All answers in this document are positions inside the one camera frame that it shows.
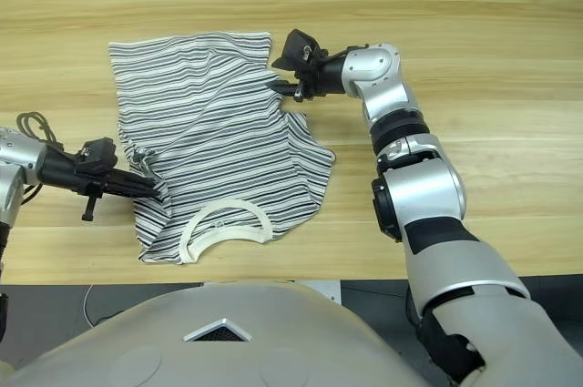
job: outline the striped shirt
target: striped shirt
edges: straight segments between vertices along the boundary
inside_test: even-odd
[[[195,262],[197,243],[277,239],[320,209],[334,154],[266,87],[270,47],[267,33],[110,44],[126,158],[160,191],[134,201],[141,260]]]

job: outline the wooden table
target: wooden table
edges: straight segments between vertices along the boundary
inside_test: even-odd
[[[42,111],[70,151],[117,137],[109,41],[265,30],[272,57],[294,27],[332,52],[390,42],[465,180],[467,226],[519,274],[580,273],[582,11],[583,0],[0,0],[0,124]],[[85,223],[83,198],[45,188],[20,210],[3,282],[404,278],[402,246],[376,225],[359,102],[283,108],[305,111],[337,155],[313,220],[269,245],[225,242],[197,265],[146,265],[130,200],[101,200]]]

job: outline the gray floor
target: gray floor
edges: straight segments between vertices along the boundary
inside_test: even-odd
[[[583,354],[583,275],[524,279],[566,339]],[[159,294],[196,284],[96,286],[87,301],[93,322]],[[81,307],[88,286],[2,286],[10,296],[0,360],[22,367],[88,329]],[[343,305],[361,316],[433,385],[446,377],[428,360],[404,316],[404,280],[343,281]]]

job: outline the black clamp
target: black clamp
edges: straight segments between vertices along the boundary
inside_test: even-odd
[[[349,46],[342,52],[329,55],[320,48],[318,42],[308,34],[293,29],[285,40],[281,57],[271,66],[280,70],[293,71],[297,84],[287,80],[273,80],[267,84],[276,93],[291,96],[296,102],[312,100],[315,96],[342,94],[344,92],[342,73],[348,52],[361,46]]]

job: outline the robotic arm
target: robotic arm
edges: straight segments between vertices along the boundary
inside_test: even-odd
[[[43,184],[88,196],[87,208],[81,218],[85,221],[93,220],[96,201],[104,193],[129,198],[158,195],[152,179],[114,168],[118,159],[111,138],[88,141],[73,155],[56,143],[41,114],[22,114],[18,118],[19,126],[23,126],[22,118],[36,119],[46,132],[47,140],[38,139],[27,122],[22,132],[0,127],[0,260],[20,206],[32,199]],[[23,200],[25,191],[32,191],[32,194]],[[1,293],[0,341],[5,333],[7,304],[8,297]]]
[[[329,56],[293,30],[273,66],[295,71],[298,84],[270,87],[296,101],[344,92],[363,101],[374,210],[381,231],[404,245],[416,333],[432,360],[463,385],[580,382],[582,360],[497,251],[464,227],[461,178],[401,78],[397,49]]]

